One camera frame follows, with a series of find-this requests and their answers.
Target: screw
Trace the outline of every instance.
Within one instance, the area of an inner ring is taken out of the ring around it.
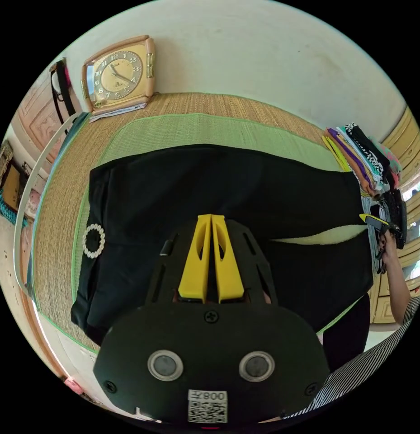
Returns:
[[[204,320],[209,324],[214,324],[219,319],[219,314],[215,311],[208,311],[204,315]]]
[[[311,383],[306,389],[305,389],[305,395],[311,396],[315,391],[317,390],[317,383]]]
[[[116,393],[116,386],[111,381],[105,381],[104,387],[109,393]]]

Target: purple fabric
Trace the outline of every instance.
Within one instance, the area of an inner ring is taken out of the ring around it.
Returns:
[[[357,156],[354,155],[353,152],[338,138],[338,132],[337,131],[333,130],[332,128],[327,128],[327,131],[343,147],[344,151],[350,156],[350,158],[352,158],[355,161],[355,163],[359,166],[359,169],[362,172],[362,176],[368,181],[370,189],[374,190],[374,187],[371,184],[371,179],[367,175],[367,172],[365,171],[365,167],[359,161],[359,158],[357,158]]]

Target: black and white patterned fabric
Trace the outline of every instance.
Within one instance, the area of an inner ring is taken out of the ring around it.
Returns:
[[[410,326],[411,320],[415,315],[419,304],[420,296],[412,297],[404,315],[403,325],[397,331],[392,333],[392,335],[384,341],[350,360],[329,375],[323,388],[318,392],[315,399],[307,408],[293,415],[287,416],[284,419],[295,417],[330,404],[332,401],[341,398],[357,386],[360,386],[365,380],[374,374],[374,372],[398,345],[407,328]]]
[[[345,125],[345,130],[346,130],[348,136],[356,143],[357,147],[362,151],[363,155],[370,162],[371,166],[376,170],[377,174],[380,175],[380,177],[382,179],[384,179],[384,176],[383,176],[384,167],[376,156],[376,154],[378,154],[379,151],[377,150],[377,152],[374,153],[374,152],[371,152],[370,149],[367,149],[361,143],[361,140],[359,140],[359,138],[356,137],[355,134],[353,134],[354,127],[357,127],[357,125],[354,123],[350,123],[350,124]]]

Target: black strap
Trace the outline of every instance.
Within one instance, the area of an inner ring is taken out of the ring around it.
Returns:
[[[61,90],[60,95],[62,96],[62,99],[59,99],[59,95],[53,86],[53,74],[55,72],[57,73],[59,88]],[[63,119],[61,111],[59,109],[58,101],[65,103],[65,107],[66,107],[66,110],[67,110],[69,116],[72,116],[74,113],[76,113],[76,110],[74,109],[73,103],[71,101],[70,92],[68,90],[68,83],[66,80],[65,65],[64,65],[64,62],[62,60],[59,60],[55,64],[55,66],[50,70],[50,85],[52,88],[53,102],[55,104],[56,113],[57,113],[57,116],[59,117],[61,124],[63,124],[64,119]]]
[[[73,114],[76,113],[76,110],[74,109],[73,103],[71,101],[70,92],[68,89],[68,83],[66,80],[65,65],[62,60],[56,63],[56,72],[57,72],[57,79],[59,81],[59,88],[61,89],[61,95],[65,103],[68,116],[72,116]]]
[[[59,104],[57,103],[57,101],[58,101],[59,98],[57,96],[55,88],[53,87],[53,74],[54,73],[55,73],[55,71],[50,71],[50,86],[52,87],[53,102],[55,104],[55,109],[56,109],[57,117],[61,121],[61,124],[63,124],[64,123],[64,119],[62,117],[61,111],[59,110]]]

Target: clock hand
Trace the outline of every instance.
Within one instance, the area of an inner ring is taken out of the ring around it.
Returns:
[[[117,78],[119,78],[119,79],[121,79],[121,80],[128,81],[129,83],[134,84],[134,83],[133,83],[131,80],[129,80],[128,78],[125,78],[125,77],[123,77],[122,75],[118,74],[118,73],[116,72],[115,68],[113,67],[113,65],[112,65],[111,63],[109,63],[109,67],[110,67],[110,69],[112,70],[112,74],[113,74],[114,77],[117,77]]]
[[[128,78],[123,77],[122,75],[116,74],[114,73],[115,77],[118,77],[120,80],[124,80],[124,81],[128,81],[129,83],[131,83],[132,85],[134,84],[131,80],[129,80]]]

